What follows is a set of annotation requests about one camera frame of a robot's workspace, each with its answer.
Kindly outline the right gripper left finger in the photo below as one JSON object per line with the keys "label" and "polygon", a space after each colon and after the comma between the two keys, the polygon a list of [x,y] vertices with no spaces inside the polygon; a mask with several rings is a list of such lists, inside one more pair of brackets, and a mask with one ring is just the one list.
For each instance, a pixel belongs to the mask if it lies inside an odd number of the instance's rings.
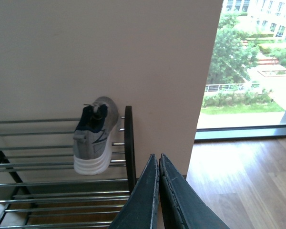
{"label": "right gripper left finger", "polygon": [[159,168],[151,154],[129,199],[109,225],[110,229],[155,229],[159,205]]}

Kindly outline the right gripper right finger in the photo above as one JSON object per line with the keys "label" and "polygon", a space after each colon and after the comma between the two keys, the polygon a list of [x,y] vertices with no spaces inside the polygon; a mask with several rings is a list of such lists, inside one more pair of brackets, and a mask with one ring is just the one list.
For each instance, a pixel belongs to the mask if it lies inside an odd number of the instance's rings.
{"label": "right gripper right finger", "polygon": [[166,229],[229,228],[202,201],[166,154],[161,154],[159,171],[159,194]]}

